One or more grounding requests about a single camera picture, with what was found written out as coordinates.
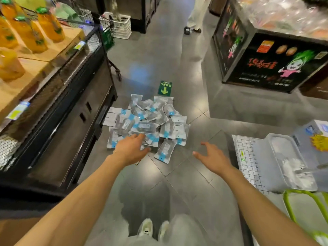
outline hand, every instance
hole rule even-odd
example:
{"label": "hand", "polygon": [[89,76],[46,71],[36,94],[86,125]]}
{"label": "hand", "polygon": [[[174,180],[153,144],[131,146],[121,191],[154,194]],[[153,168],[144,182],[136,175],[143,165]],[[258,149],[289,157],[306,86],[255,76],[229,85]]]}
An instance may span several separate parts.
{"label": "hand", "polygon": [[193,156],[199,159],[210,171],[222,176],[226,170],[233,168],[229,159],[224,155],[222,150],[218,149],[216,145],[208,142],[201,142],[207,148],[207,156],[198,152],[193,152]]}
{"label": "hand", "polygon": [[122,159],[123,167],[141,161],[150,152],[150,148],[140,150],[145,137],[144,134],[139,134],[138,136],[133,134],[117,143],[113,154]]}

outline floor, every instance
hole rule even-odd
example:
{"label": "floor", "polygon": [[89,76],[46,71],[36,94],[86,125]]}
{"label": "floor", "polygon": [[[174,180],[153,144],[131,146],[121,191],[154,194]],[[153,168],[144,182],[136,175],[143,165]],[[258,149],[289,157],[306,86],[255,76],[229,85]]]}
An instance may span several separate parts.
{"label": "floor", "polygon": [[[206,14],[201,34],[183,35],[194,0],[162,0],[146,34],[133,32],[116,40],[109,58],[121,69],[115,80],[114,107],[127,108],[130,94],[145,99],[157,94],[160,81],[173,82],[174,107],[191,124],[187,144],[177,146],[167,165],[149,153],[139,165],[118,176],[89,245],[116,245],[136,235],[143,219],[154,222],[154,235],[175,214],[193,216],[214,245],[243,245],[236,200],[227,184],[192,156],[206,153],[201,141],[229,154],[227,135],[264,138],[268,133],[290,134],[309,120],[327,119],[327,102],[304,98],[299,92],[281,94],[221,83],[211,42],[218,18]],[[81,174],[82,182],[112,151],[106,148],[109,130],[103,127]]]}

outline pile of packages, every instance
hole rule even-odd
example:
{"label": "pile of packages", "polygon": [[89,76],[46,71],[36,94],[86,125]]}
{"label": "pile of packages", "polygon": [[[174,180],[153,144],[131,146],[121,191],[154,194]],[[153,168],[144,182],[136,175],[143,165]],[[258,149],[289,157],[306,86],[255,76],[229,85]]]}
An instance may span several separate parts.
{"label": "pile of packages", "polygon": [[155,158],[169,163],[174,147],[186,145],[190,125],[173,106],[173,97],[154,96],[154,100],[143,101],[142,95],[131,95],[127,110],[109,109],[103,125],[109,126],[107,148],[115,148],[118,141],[132,134],[145,134],[141,150],[146,147],[158,148],[160,137],[164,142],[158,148]]}
{"label": "pile of packages", "polygon": [[302,0],[238,0],[259,28],[328,40],[328,10]]}

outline shoe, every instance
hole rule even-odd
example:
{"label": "shoe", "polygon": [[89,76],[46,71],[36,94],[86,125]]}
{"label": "shoe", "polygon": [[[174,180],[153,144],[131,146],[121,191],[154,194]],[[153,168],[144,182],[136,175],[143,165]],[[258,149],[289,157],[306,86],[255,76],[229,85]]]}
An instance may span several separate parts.
{"label": "shoe", "polygon": [[196,33],[201,33],[202,32],[202,30],[199,28],[199,29],[193,29]]}
{"label": "shoe", "polygon": [[166,230],[168,229],[170,223],[169,221],[164,221],[161,225],[161,227],[159,228],[159,232],[158,232],[158,241],[161,242],[163,240],[164,234],[166,232]]}
{"label": "shoe", "polygon": [[184,34],[190,35],[190,27],[185,26]]}
{"label": "shoe", "polygon": [[139,227],[138,236],[143,235],[149,235],[150,237],[153,237],[153,222],[150,218],[143,220]]}

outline white grid mat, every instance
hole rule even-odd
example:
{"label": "white grid mat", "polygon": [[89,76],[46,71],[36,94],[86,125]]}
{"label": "white grid mat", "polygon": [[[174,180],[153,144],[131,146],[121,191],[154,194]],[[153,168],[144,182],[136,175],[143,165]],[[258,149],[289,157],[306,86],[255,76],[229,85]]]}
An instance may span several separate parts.
{"label": "white grid mat", "polygon": [[240,135],[232,135],[232,138],[236,149],[239,170],[255,188],[264,195],[269,195],[270,192],[262,185],[261,176],[258,173],[257,162],[252,149],[252,145],[262,139]]}

